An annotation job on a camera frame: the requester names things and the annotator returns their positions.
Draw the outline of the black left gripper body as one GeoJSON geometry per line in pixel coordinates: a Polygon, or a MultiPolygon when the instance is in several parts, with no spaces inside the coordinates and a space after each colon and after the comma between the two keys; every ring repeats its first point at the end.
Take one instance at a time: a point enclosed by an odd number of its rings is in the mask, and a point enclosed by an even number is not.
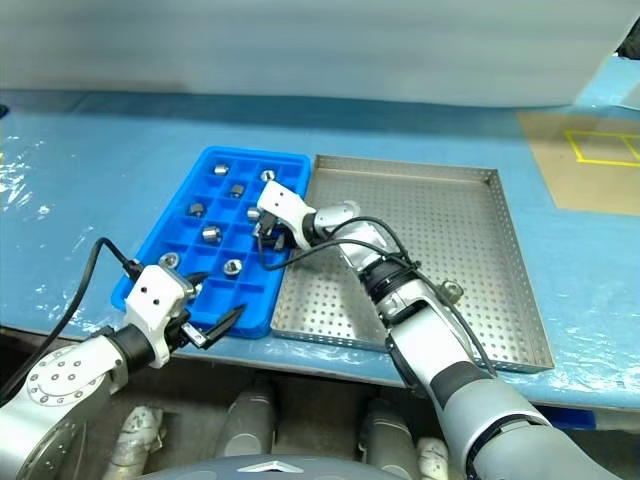
{"type": "Polygon", "coordinates": [[[206,338],[200,330],[190,323],[191,314],[186,308],[186,304],[195,299],[200,290],[200,285],[191,286],[171,305],[167,323],[167,346],[170,350],[182,348],[187,344],[192,344],[197,348],[204,346],[206,338]]]}

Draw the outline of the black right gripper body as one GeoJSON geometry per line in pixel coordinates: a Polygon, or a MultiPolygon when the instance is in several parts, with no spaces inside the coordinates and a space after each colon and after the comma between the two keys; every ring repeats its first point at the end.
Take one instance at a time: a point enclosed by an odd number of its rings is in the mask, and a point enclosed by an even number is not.
{"type": "Polygon", "coordinates": [[[294,245],[292,231],[275,215],[262,212],[254,227],[253,236],[262,235],[264,245],[273,245],[279,235],[285,236],[285,245],[294,245]]]}

